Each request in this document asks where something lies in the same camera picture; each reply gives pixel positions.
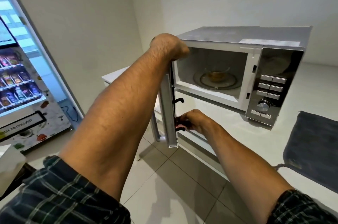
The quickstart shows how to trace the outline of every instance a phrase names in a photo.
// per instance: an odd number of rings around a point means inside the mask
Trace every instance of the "microwave oven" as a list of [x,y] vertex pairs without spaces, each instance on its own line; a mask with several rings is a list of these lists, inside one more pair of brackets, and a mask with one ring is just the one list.
[[159,103],[164,136],[155,112],[156,140],[177,147],[175,91],[237,109],[248,119],[273,126],[306,51],[312,27],[201,27],[178,37],[190,55],[171,63]]

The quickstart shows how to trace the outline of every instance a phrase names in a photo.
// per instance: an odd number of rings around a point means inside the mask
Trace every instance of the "plaid sleeve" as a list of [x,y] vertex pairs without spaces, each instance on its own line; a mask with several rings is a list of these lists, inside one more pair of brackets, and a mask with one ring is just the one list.
[[278,199],[267,224],[338,223],[328,211],[323,210],[311,197],[297,190],[285,191]]
[[129,211],[61,158],[24,180],[20,192],[0,211],[0,223],[130,223]]

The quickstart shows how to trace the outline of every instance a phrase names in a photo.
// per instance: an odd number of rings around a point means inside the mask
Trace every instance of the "open microwave door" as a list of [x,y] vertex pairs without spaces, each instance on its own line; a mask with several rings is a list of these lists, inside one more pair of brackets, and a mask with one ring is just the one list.
[[[175,99],[173,72],[171,67],[170,71],[163,77],[158,97],[161,112],[158,113],[156,110],[154,110],[152,114],[150,125],[153,136],[158,142],[166,142],[169,148],[177,148],[176,133],[179,130],[185,130],[185,128],[176,128],[175,104],[177,102],[183,103],[184,100],[182,98]],[[157,121],[162,121],[164,134],[159,131]]]

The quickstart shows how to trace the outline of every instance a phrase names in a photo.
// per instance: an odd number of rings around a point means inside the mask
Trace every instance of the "hand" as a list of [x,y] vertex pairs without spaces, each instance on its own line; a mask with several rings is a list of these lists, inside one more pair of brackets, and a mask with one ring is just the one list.
[[177,123],[176,128],[185,127],[188,130],[195,130],[205,137],[207,137],[215,127],[219,126],[219,124],[198,109],[194,109],[177,117]]
[[171,60],[185,57],[190,52],[187,45],[172,34],[159,34],[151,41],[150,48],[163,52]]

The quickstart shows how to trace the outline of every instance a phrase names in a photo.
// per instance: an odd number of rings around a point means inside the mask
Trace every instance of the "gray towel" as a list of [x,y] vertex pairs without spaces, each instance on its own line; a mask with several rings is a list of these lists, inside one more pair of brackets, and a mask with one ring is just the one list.
[[338,122],[301,111],[283,159],[286,167],[338,193]]

